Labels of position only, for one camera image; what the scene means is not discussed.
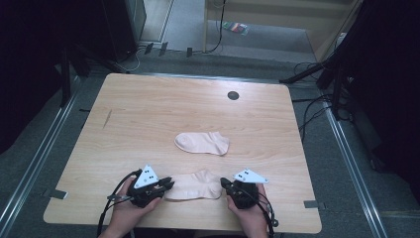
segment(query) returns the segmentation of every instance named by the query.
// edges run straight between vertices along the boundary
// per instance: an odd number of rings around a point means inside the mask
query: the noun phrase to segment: pink sock
[[[189,153],[210,153],[223,156],[228,152],[229,139],[219,132],[188,132],[175,137],[175,145]]]

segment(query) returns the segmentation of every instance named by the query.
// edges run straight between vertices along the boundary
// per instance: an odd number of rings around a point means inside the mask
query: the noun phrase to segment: tabletop
[[[239,94],[232,100],[230,91]],[[183,132],[220,132],[229,138],[224,156],[177,148]],[[44,214],[48,223],[97,224],[118,182],[151,165],[160,178],[207,169],[233,180],[250,169],[264,185],[279,226],[275,232],[318,233],[318,209],[288,88],[235,80],[109,74],[97,96]],[[108,224],[112,209],[104,223]],[[241,230],[218,199],[163,200],[139,227]]]

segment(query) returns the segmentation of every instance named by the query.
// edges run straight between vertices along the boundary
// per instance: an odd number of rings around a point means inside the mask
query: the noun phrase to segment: sock
[[[222,195],[220,178],[211,174],[208,170],[190,175],[171,176],[171,178],[171,181],[175,181],[175,184],[171,190],[164,193],[166,199],[217,199]]]
[[[219,132],[188,132],[175,137],[175,145],[189,153],[210,153],[223,156],[228,152],[229,139]]]

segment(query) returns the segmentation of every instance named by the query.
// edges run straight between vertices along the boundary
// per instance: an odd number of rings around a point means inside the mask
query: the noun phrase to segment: human hand
[[[257,183],[257,188],[259,189],[260,200],[266,202],[266,199],[263,197],[266,197],[263,185],[261,183]],[[232,197],[230,195],[227,195],[226,197],[228,199],[229,209],[238,217],[242,229],[247,237],[266,238],[267,224],[262,210],[257,205],[248,209],[238,209]],[[260,202],[260,204],[265,210],[267,210],[265,203]]]
[[[134,178],[128,178],[117,195],[123,196],[127,194],[127,190]],[[147,213],[154,210],[160,202],[160,197],[152,200],[145,208],[134,205],[130,200],[115,204],[112,212],[111,222],[108,228],[99,236],[100,238],[117,238],[123,237],[129,233]]]

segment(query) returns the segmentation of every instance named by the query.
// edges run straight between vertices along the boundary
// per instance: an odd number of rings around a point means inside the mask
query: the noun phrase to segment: table
[[[341,33],[347,32],[362,0],[228,0],[224,21],[305,29],[317,61],[324,60]],[[204,5],[203,52],[207,21],[220,21],[223,0]]]
[[[231,100],[230,91],[239,93]],[[223,156],[189,154],[174,145],[181,132],[215,132],[230,139]],[[208,169],[230,180],[249,168],[269,179],[266,194],[279,226],[276,232],[318,233],[317,208],[288,88],[156,75],[109,74],[98,94],[50,201],[48,223],[97,224],[106,196],[129,172],[151,165],[160,178]],[[241,230],[216,200],[164,200],[140,227]],[[108,211],[108,224],[112,211]]]

